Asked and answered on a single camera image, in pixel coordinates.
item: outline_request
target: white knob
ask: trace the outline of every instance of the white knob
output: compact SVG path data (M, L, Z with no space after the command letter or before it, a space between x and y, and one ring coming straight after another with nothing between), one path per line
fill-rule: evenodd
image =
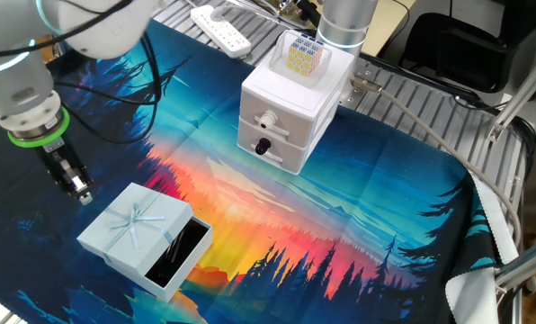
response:
M273 111L267 111L262 115L262 118L258 121L260 127L265 130L271 130L272 126L278 121L278 116Z

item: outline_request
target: power strip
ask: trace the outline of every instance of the power strip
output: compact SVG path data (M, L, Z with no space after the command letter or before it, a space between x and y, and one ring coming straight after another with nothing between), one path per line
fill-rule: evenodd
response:
M250 41L226 19L212 21L210 15L213 11L214 7L206 4L192 9L190 17L230 58L242 58L250 53Z

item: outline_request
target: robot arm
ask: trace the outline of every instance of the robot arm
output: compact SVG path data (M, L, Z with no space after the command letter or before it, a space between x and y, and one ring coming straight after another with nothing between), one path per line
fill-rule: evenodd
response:
M33 45L34 39L65 33L121 0L0 0L0 50ZM142 37L157 0L130 2L90 29L67 39L93 59L117 58ZM63 133L69 117L52 90L53 80L38 51L0 58L0 126L12 143L35 149L62 190L81 203L92 201L92 180Z

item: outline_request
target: ribbon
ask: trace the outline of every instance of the ribbon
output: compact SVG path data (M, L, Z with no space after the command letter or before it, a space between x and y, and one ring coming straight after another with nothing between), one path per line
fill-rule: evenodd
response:
M116 211L111 207L106 208L105 212L109 212L112 215L118 216L118 217L120 217L120 218L125 220L125 221L115 221L115 222L110 224L111 229L122 228L122 230L104 248L103 254L104 254L104 258L106 260L111 262L110 258L108 257L108 251L128 231L130 232L130 238L132 239L132 245L134 246L134 248L140 248L140 244L138 243L138 236L136 234L135 224L140 224L142 226L146 226L146 227L149 227L149 228L151 228L153 230L159 231L162 235L164 235L164 237L168 241L168 244L172 244L174 242L174 239L172 238L172 235L170 235L168 230L160 228L160 227L158 227L158 226L156 226L154 224L150 224L150 223L147 222L147 221L163 221L165 219L165 217L146 217L146 216L142 216L144 214L144 212L152 205L152 203L154 203L156 198L158 198L158 196L156 196L154 198L154 200L152 200L152 202L150 202L150 204L146 208L144 208L142 210L140 209L140 207L138 206L137 203L134 203L134 206L130 210L130 215L127 215L127 214L125 214L125 213L123 213L121 211Z

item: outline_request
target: white drawer unit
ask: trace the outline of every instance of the white drawer unit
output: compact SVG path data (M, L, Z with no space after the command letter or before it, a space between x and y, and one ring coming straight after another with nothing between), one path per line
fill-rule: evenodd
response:
M286 31L242 84L240 148L298 174L334 118L353 62L352 54Z

